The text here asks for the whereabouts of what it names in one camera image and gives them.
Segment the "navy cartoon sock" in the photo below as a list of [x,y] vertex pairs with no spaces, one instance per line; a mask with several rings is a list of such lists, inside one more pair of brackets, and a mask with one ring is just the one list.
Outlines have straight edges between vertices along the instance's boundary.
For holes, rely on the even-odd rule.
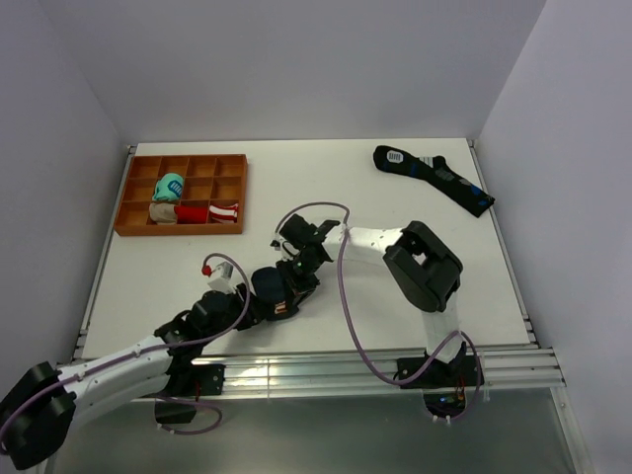
[[277,268],[265,267],[254,271],[251,283],[258,310],[265,320],[281,321],[292,316],[286,300],[285,286]]

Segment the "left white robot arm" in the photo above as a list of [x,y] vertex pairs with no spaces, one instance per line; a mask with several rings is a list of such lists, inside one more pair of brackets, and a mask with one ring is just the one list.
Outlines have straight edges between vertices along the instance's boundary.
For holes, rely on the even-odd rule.
[[47,460],[68,433],[127,402],[179,395],[193,361],[246,317],[249,295],[210,290],[131,347],[88,362],[31,367],[1,402],[1,453],[18,470]]

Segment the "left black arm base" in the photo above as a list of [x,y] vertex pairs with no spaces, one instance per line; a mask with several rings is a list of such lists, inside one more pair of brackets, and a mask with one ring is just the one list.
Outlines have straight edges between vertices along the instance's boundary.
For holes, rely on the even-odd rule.
[[158,393],[154,404],[154,419],[161,426],[179,429],[189,425],[201,412],[197,406],[180,403],[181,399],[199,403],[203,397],[222,393],[225,365],[221,363],[193,364],[177,374]]

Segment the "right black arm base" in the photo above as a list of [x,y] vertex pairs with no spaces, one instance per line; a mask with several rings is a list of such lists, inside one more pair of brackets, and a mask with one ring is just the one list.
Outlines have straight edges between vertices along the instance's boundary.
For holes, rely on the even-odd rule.
[[426,409],[433,417],[453,420],[468,408],[467,390],[473,389],[478,395],[485,382],[480,358],[466,352],[466,344],[462,343],[455,360],[434,360],[424,373],[399,388],[422,390]]

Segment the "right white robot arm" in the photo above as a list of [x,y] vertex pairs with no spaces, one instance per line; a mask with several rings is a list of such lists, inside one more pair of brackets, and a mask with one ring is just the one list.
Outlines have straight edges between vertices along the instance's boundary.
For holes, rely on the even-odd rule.
[[466,342],[455,301],[463,265],[426,224],[412,221],[403,228],[371,229],[349,226],[345,220],[326,220],[316,226],[293,214],[277,226],[271,246],[281,252],[277,267],[299,298],[313,293],[323,264],[336,265],[343,314],[365,363],[370,360],[352,320],[343,264],[349,260],[385,267],[404,298],[421,313],[430,379],[446,385],[460,374]]

